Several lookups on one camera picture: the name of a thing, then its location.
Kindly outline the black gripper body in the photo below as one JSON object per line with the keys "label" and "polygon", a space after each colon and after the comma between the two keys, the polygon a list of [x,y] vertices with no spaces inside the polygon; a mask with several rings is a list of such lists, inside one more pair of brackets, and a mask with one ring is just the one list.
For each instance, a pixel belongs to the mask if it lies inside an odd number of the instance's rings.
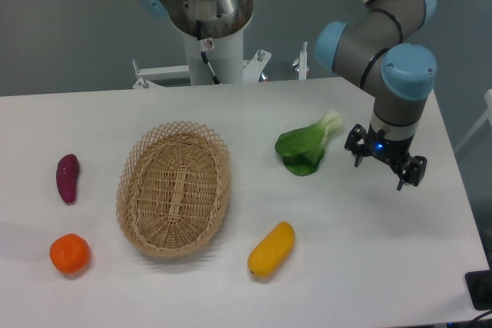
{"label": "black gripper body", "polygon": [[410,160],[409,149],[413,140],[413,128],[370,123],[364,139],[364,155],[373,157],[392,170],[403,170]]}

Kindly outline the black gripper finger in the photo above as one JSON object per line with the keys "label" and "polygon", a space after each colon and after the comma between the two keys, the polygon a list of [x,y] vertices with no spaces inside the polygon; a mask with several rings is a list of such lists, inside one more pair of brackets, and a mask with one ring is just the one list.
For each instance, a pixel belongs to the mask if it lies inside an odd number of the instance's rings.
{"label": "black gripper finger", "polygon": [[417,187],[424,178],[427,167],[427,159],[423,156],[409,156],[397,170],[399,178],[397,190],[400,191],[403,186],[411,185]]}
{"label": "black gripper finger", "polygon": [[348,133],[344,148],[350,151],[354,157],[355,167],[359,167],[362,160],[369,156],[369,147],[365,142],[366,138],[367,132],[360,124],[356,124]]}

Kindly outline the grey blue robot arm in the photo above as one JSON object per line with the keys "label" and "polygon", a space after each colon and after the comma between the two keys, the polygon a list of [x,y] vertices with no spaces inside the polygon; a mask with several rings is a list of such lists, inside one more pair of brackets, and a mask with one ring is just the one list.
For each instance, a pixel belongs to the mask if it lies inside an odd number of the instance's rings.
{"label": "grey blue robot arm", "polygon": [[[243,32],[252,0],[139,0],[156,18],[170,18],[184,38],[191,83],[258,81],[257,58],[243,62]],[[437,62],[406,38],[434,14],[437,0],[361,0],[367,16],[356,25],[328,24],[317,37],[316,60],[374,98],[367,128],[356,125],[345,147],[356,162],[373,157],[386,164],[399,185],[417,186],[427,161],[409,152],[434,86]]]}

